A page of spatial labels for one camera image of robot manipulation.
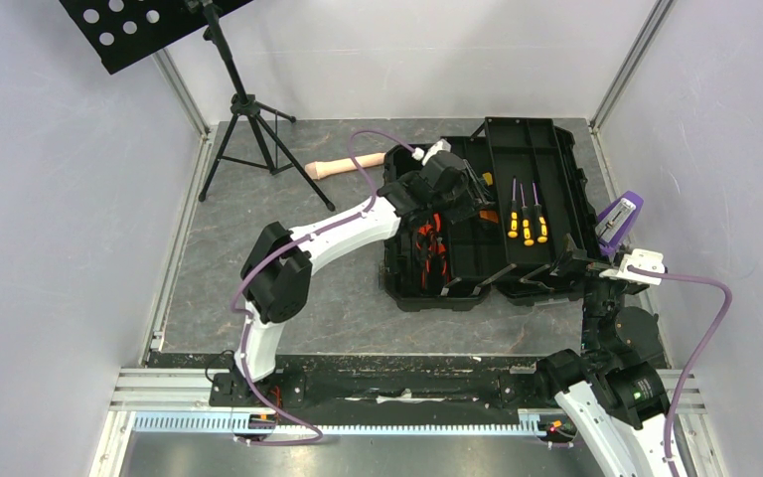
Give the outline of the orange black combination pliers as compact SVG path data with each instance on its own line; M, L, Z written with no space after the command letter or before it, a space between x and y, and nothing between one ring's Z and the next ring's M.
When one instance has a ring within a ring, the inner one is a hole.
M449 281L447 247L436 235L424 236L420 243L421 287L427 294L439 294Z

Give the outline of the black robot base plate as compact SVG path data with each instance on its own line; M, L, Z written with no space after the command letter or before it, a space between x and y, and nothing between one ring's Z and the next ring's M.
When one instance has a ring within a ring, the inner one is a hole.
M359 425L512 424L520 411L557 413L535 377L536 356L279 355L250 387L213 366L209 404L280 411L280 424L323 431Z

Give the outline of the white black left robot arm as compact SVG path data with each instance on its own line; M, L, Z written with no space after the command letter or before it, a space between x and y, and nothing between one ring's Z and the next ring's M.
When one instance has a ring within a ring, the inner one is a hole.
M285 323L309 298L310 281L343 255L418 229L433 216L449 223L476 216L489 205L483 177L458 155L440 150L418 167L378 188L357 206L327 220L289 229L280 222L259 235L241 272L230 309L244 316L235 353L233 391L248 405L266 402Z

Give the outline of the black plastic toolbox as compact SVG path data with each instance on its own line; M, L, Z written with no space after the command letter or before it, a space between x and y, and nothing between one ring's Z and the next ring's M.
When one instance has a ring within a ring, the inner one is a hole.
M419 228L404 229L383 244L383 291L406 312L468 311L493 290L513 305L580 299L583 285L579 279L549 274L566 234L590 256L602 256L594 232L595 211L585 191L587 178L573 154L572 133L551 119L488 117L474 133L446 140L452 153L467 160L476 173L493 175L494 185L485 185L490 203L484 210L496 211L500 223L481 221L478 215L458 223L440 218L449 281L439 294L427 294L421 287L422 264L415 245ZM517 238L508 238L514 176L518 179L520 228ZM548 225L546 243L536 241L532 182L537 184ZM533 246L524 245L519 184L524 185L531 214Z

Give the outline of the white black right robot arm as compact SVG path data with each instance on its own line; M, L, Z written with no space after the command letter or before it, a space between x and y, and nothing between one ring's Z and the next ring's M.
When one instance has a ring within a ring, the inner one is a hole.
M659 252L623 248L610 261L571 236L550 269L582 282L581 349L538 360L534 393L564 411L608 476L687 475L666 429L671 402L654 364L663 355L659 317L625 303L660 284L666 270Z

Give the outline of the wire brush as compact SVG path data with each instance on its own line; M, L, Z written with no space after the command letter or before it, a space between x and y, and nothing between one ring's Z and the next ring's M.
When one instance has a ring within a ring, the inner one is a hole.
M491 224L498 225L500 223L498 213L493 210L482 210L479 212L478 217L481 221L485 221Z

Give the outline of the orange cutting pliers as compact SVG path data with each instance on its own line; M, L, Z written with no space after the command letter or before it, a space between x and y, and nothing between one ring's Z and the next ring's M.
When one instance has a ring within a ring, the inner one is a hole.
M442 243L441 225L440 216L438 214L433 214L431 218L418 229L415 245L420 252L445 252L445 246Z

